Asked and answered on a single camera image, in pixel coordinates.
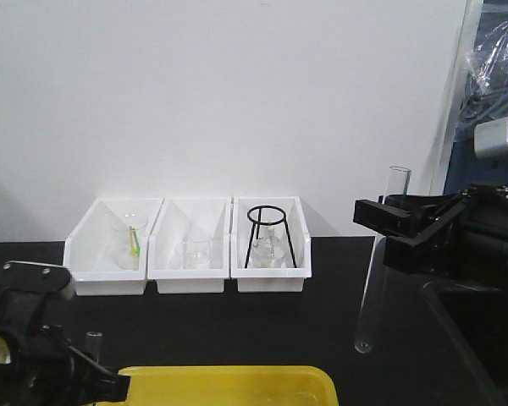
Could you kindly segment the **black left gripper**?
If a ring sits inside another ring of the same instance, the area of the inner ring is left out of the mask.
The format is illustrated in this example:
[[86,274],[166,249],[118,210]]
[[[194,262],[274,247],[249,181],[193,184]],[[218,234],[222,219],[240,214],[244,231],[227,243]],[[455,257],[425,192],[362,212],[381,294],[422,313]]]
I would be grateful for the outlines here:
[[123,402],[130,377],[72,345],[62,327],[43,322],[59,289],[5,288],[0,294],[0,405]]

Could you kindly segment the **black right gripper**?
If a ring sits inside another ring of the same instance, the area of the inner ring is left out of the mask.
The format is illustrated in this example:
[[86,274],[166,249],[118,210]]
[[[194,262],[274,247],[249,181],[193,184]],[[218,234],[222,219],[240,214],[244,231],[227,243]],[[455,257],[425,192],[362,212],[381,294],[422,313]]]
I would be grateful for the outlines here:
[[[462,203],[464,209],[429,239],[409,239]],[[387,195],[355,202],[353,222],[387,237],[384,264],[508,291],[508,189],[472,184],[450,195]]]

